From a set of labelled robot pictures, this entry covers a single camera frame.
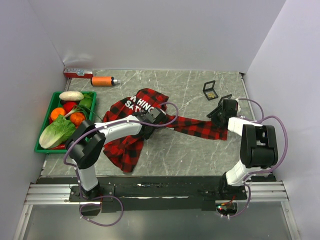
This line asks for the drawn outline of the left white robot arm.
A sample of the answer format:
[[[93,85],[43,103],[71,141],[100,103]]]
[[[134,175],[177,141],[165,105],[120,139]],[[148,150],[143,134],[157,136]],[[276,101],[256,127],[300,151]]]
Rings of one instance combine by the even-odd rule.
[[[101,194],[95,163],[105,144],[127,136],[150,137],[154,129],[166,120],[165,112],[156,107],[110,122],[93,123],[86,120],[82,123],[66,141],[63,160],[66,165],[67,157],[72,160],[70,165],[76,172],[80,196],[93,201]]]

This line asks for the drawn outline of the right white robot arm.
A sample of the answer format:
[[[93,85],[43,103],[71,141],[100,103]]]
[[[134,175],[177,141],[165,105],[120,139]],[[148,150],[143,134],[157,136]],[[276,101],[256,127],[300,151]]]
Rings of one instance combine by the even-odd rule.
[[[238,102],[222,97],[207,117],[217,125],[241,137],[239,161],[225,172],[219,182],[218,193],[230,199],[253,175],[269,170],[278,162],[276,131],[272,125],[262,125],[237,117]]]

